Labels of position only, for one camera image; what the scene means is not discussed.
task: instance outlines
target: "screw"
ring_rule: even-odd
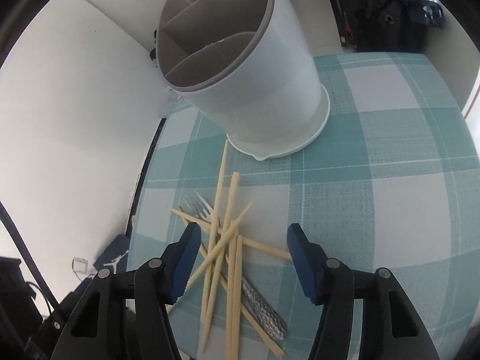
[[[160,259],[151,259],[148,262],[148,266],[150,268],[158,268],[160,265],[162,265],[162,260],[160,260]]]
[[[386,268],[380,268],[378,270],[378,275],[380,275],[384,279],[388,279],[391,275],[391,272]]]
[[[328,259],[327,266],[330,268],[338,268],[340,266],[340,261],[337,259]]]
[[[109,277],[109,274],[110,274],[110,269],[103,268],[103,269],[100,269],[100,272],[98,272],[98,277],[100,279],[105,279]]]

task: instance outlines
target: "black cable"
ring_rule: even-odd
[[[52,291],[50,291],[49,286],[45,282],[42,274],[40,273],[37,266],[35,265],[32,255],[28,251],[27,246],[25,245],[22,237],[20,236],[20,233],[18,232],[17,227],[15,226],[15,223],[13,222],[13,220],[11,220],[10,215],[8,214],[5,207],[3,206],[2,202],[0,202],[0,221],[3,223],[3,225],[7,229],[11,239],[13,239],[15,246],[17,247],[18,251],[20,252],[20,255],[23,258],[23,261],[25,262],[28,269],[32,273],[32,276],[34,277],[35,281],[38,283],[38,286],[41,288],[41,291],[44,294],[45,298],[50,302],[54,311],[58,313],[58,316],[61,318],[61,320],[64,323],[66,323],[68,320],[67,316],[61,309],[59,303],[57,302],[56,298],[52,294]]]
[[[37,286],[35,283],[33,283],[33,282],[31,282],[31,281],[26,281],[25,283],[27,283],[28,285],[31,285],[31,286],[35,287],[35,288],[38,290],[38,292],[40,292],[40,294],[42,294],[43,299],[45,299],[46,306],[47,306],[48,309],[49,309],[49,314],[52,315],[52,309],[50,308],[50,303],[49,303],[49,301],[47,300],[47,298],[45,298],[45,294],[44,294],[43,291],[40,289],[40,287]]]

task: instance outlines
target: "blue gripper pad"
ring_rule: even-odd
[[[171,283],[169,293],[165,294],[170,300],[169,304],[174,304],[185,292],[201,239],[200,226],[189,223],[180,240],[168,245],[162,255],[163,261],[164,256],[167,257],[164,278]]]
[[[303,293],[313,304],[320,300],[319,281],[323,262],[327,256],[320,245],[309,242],[298,223],[292,223],[286,231],[286,243],[292,256]]]

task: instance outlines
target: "fork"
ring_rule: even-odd
[[[189,211],[195,213],[198,218],[212,222],[213,207],[198,193],[193,190],[183,200]],[[265,332],[272,338],[283,340],[287,334],[287,324],[271,307],[265,298],[242,276],[242,293],[249,303],[250,311],[262,326]]]
[[[196,190],[193,190],[190,195],[186,195],[183,201],[188,211],[193,212],[198,218],[212,223],[213,207]],[[220,218],[218,218],[218,226],[220,227]]]

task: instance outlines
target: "table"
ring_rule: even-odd
[[[304,150],[263,162],[230,147],[226,187],[232,171],[242,173],[232,216],[252,200],[240,229],[246,237],[286,249],[287,226],[298,222],[351,269],[389,267],[441,359],[452,359],[480,298],[480,166],[460,110],[423,55],[330,55],[315,64],[332,103],[325,130]],[[129,269],[179,239],[184,226],[170,209],[186,193],[195,188],[213,202],[225,138],[196,108],[176,104],[142,187]],[[292,263],[246,247],[243,272],[288,323],[279,342],[284,359],[306,359],[321,307],[304,297]],[[197,360],[224,359],[222,289],[207,351],[197,353],[202,284],[171,312],[175,337]],[[359,349],[359,302],[351,357]],[[275,358],[244,320],[241,336],[241,359]]]

